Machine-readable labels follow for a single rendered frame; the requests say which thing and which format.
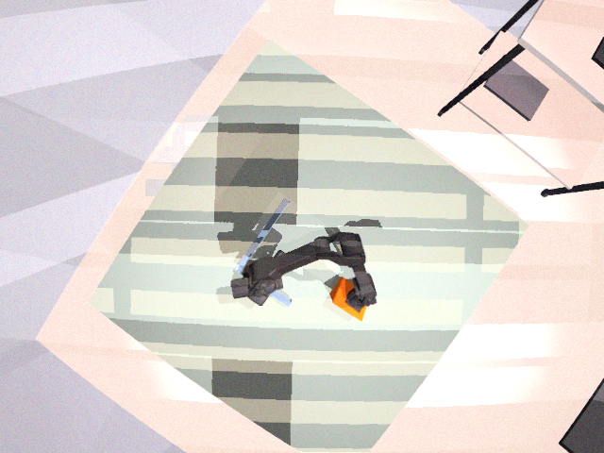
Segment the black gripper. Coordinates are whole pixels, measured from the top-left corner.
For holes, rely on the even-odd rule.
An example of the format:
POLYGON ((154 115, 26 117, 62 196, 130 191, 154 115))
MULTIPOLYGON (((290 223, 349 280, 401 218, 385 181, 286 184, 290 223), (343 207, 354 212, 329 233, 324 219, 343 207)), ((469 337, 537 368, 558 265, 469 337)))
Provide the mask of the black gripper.
MULTIPOLYGON (((283 251, 278 250, 277 253, 275 254, 274 258, 281 256, 283 254, 285 254, 283 251)), ((248 298, 251 299, 252 301, 254 301, 259 306, 262 306, 264 304, 264 302, 266 301, 266 299, 268 298, 268 295, 269 294, 262 294, 261 292, 257 292, 253 296, 248 296, 248 298)))

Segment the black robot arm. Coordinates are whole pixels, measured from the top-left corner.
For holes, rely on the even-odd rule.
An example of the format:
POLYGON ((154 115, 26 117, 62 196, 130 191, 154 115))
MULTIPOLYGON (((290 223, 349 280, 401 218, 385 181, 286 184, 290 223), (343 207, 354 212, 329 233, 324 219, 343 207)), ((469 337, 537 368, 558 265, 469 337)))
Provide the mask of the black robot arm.
POLYGON ((330 260, 340 266, 352 268, 355 287, 348 293, 345 304, 356 312, 377 303, 377 291, 372 276, 366 273, 366 255, 361 236, 352 232, 337 232, 329 237, 320 236, 278 257, 247 260, 243 278, 230 280, 233 298, 253 296, 257 292, 270 294, 283 289, 282 276, 317 260, 330 260), (330 250, 330 243, 340 242, 343 255, 330 250))

